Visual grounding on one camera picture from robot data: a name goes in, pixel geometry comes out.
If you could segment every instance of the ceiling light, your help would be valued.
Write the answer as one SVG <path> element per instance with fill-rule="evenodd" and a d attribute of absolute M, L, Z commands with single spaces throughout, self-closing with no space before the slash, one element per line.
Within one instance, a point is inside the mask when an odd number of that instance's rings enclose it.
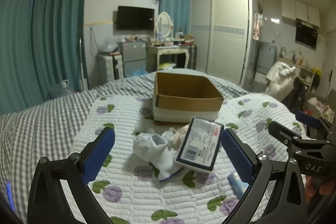
<path fill-rule="evenodd" d="M 271 22 L 276 23 L 276 24 L 280 24 L 280 19 L 278 19 L 278 18 L 271 18 Z"/>

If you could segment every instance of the cardboard box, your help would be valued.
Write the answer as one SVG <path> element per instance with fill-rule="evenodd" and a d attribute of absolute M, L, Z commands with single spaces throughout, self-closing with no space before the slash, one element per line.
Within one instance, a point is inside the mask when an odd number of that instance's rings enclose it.
<path fill-rule="evenodd" d="M 214 121 L 224 98 L 204 76 L 156 73 L 153 91 L 154 120 L 189 123 L 192 117 Z"/>

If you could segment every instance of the gray checkered blanket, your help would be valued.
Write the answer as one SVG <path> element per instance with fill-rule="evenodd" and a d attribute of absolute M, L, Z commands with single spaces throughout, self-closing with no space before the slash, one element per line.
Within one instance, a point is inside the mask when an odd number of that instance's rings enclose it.
<path fill-rule="evenodd" d="M 168 72 L 205 75 L 226 99 L 248 93 L 229 81 L 194 70 Z M 60 160 L 68 157 L 73 139 L 97 98 L 109 94 L 151 97 L 154 78 L 155 73 L 125 78 L 19 113 L 0 116 L 0 191 L 7 198 L 6 182 L 11 182 L 15 210 L 24 223 L 29 190 L 39 158 L 46 156 L 50 160 Z"/>

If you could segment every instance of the purple flower print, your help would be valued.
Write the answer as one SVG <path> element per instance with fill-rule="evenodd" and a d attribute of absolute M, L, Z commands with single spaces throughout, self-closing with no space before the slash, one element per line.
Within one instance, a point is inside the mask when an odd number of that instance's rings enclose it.
<path fill-rule="evenodd" d="M 228 216 L 234 207 L 238 204 L 238 199 L 234 200 L 224 200 L 222 205 L 219 207 L 220 211 L 222 212 L 223 215 Z"/>
<path fill-rule="evenodd" d="M 104 130 L 104 128 L 103 128 L 103 127 L 100 127 L 100 128 L 97 128 L 97 129 L 94 131 L 94 133 L 95 133 L 96 135 L 99 135 L 103 130 Z"/>
<path fill-rule="evenodd" d="M 276 155 L 276 149 L 274 145 L 266 146 L 266 148 L 264 149 L 264 154 L 268 156 L 269 158 L 274 157 Z"/>
<path fill-rule="evenodd" d="M 185 224 L 185 222 L 179 218 L 167 218 L 162 220 L 160 224 Z"/>
<path fill-rule="evenodd" d="M 264 130 L 266 126 L 266 122 L 265 121 L 259 121 L 256 125 L 255 125 L 255 129 L 257 130 L 257 133 L 260 133 L 261 131 Z"/>
<path fill-rule="evenodd" d="M 269 106 L 270 108 L 276 108 L 278 105 L 275 104 L 275 103 L 268 103 L 268 106 Z"/>
<path fill-rule="evenodd" d="M 103 197 L 112 203 L 120 202 L 123 191 L 119 186 L 106 187 L 103 192 Z"/>
<path fill-rule="evenodd" d="M 210 185 L 214 181 L 216 175 L 214 173 L 201 173 L 201 172 L 196 172 L 195 174 L 195 180 L 201 184 L 204 185 Z"/>
<path fill-rule="evenodd" d="M 247 110 L 247 111 L 244 112 L 243 117 L 248 117 L 248 116 L 250 116 L 251 114 L 252 114 L 252 110 L 249 109 L 249 110 Z"/>
<path fill-rule="evenodd" d="M 99 114 L 103 114 L 103 113 L 106 113 L 107 112 L 107 110 L 108 110 L 108 107 L 97 107 L 97 112 L 99 113 Z"/>
<path fill-rule="evenodd" d="M 146 165 L 134 168 L 133 174 L 141 181 L 149 181 L 153 176 L 152 168 Z"/>
<path fill-rule="evenodd" d="M 139 110 L 139 114 L 142 115 L 142 116 L 151 116 L 151 115 L 153 115 L 153 112 L 149 107 L 142 107 Z"/>
<path fill-rule="evenodd" d="M 294 127 L 294 128 L 292 129 L 292 131 L 294 131 L 296 134 L 298 134 L 299 136 L 301 136 L 301 128 Z"/>

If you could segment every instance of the faucet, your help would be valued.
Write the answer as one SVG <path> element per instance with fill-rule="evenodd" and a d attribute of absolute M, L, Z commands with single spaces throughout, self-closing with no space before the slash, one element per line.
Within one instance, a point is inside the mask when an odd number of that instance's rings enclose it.
<path fill-rule="evenodd" d="M 285 54 L 287 55 L 286 48 L 285 48 L 285 47 L 282 47 L 281 50 L 280 50 L 280 54 L 279 54 L 280 58 L 283 58 L 283 57 L 284 57 L 284 55 L 282 54 L 283 51 L 284 51 Z"/>

